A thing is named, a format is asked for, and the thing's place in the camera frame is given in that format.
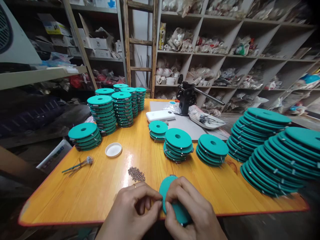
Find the white power bank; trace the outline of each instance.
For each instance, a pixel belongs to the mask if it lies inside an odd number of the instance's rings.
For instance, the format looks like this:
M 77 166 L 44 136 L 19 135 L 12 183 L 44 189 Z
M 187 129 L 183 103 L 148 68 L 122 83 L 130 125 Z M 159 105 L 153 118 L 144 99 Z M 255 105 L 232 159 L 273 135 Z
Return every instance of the white power bank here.
M 157 120 L 164 122 L 164 121 L 176 119 L 176 115 L 170 110 L 147 112 L 146 115 L 149 123 Z

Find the metal rod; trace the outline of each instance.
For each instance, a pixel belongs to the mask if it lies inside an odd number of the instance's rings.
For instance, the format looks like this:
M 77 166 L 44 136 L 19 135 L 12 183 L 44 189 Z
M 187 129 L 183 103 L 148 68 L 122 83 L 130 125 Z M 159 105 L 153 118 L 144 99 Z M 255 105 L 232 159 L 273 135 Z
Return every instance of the metal rod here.
M 221 104 L 222 106 L 226 105 L 224 102 L 221 102 L 220 100 L 216 99 L 215 97 L 210 96 L 209 94 L 206 94 L 205 92 L 202 92 L 201 90 L 194 88 L 194 91 L 206 96 L 207 98 L 210 98 L 211 100 Z

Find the ladder rung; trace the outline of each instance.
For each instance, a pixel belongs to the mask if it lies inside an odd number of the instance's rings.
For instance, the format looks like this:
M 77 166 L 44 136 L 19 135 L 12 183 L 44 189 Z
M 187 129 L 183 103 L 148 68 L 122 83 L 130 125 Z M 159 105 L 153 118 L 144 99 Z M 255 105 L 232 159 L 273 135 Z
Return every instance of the ladder rung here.
M 145 46 L 152 46 L 152 41 L 140 40 L 140 39 L 136 39 L 136 38 L 129 38 L 129 43 L 138 44 L 138 45 L 145 45 Z
M 131 71 L 151 72 L 152 68 L 131 67 Z
M 130 0 L 124 0 L 128 1 L 128 8 L 134 9 L 134 10 L 139 10 L 139 11 L 144 11 L 144 12 L 153 12 L 153 6 L 144 4 L 144 3 L 139 3 L 139 2 L 134 2 Z

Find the wooden ladder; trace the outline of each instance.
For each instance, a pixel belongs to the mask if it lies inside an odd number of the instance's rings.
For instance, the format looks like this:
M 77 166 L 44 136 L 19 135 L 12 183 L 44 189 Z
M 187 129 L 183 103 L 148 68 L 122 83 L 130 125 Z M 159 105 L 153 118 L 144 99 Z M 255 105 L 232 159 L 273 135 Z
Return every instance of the wooden ladder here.
M 129 22 L 128 22 L 128 8 L 152 13 L 152 41 L 129 38 Z M 123 0 L 123 17 L 124 17 L 124 33 L 125 33 L 125 55 L 127 68 L 127 83 L 131 87 L 131 71 L 151 72 L 149 89 L 150 98 L 154 98 L 154 84 L 157 58 L 157 22 L 158 22 L 158 0 L 153 0 L 153 6 L 134 2 L 131 0 Z M 130 50 L 129 44 L 138 44 L 152 47 L 151 67 L 132 67 L 130 65 Z

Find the orange table edge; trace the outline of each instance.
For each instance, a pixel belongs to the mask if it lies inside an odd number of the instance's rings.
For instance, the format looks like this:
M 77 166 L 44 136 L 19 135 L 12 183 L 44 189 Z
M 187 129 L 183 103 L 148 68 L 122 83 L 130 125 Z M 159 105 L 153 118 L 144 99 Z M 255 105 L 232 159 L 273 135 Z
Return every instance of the orange table edge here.
M 117 128 L 93 150 L 78 152 L 73 147 L 27 200 L 19 224 L 31 227 L 103 223 L 118 191 L 134 183 L 128 175 L 131 166 L 139 168 L 146 183 L 156 190 L 170 174 L 185 176 L 211 202 L 217 216 L 309 210 L 299 193 L 290 198 L 270 198 L 254 189 L 242 177 L 241 163 L 229 155 L 220 168 L 202 163 L 195 151 L 181 164 L 166 159 L 163 143 L 155 143 L 149 135 L 146 112 L 150 111 L 150 101 L 170 100 L 146 99 L 145 109 L 132 127 Z M 108 158 L 105 148 L 113 142 L 121 143 L 123 151 L 116 158 Z M 72 177 L 61 173 L 89 155 L 94 158 L 92 166 L 84 166 Z

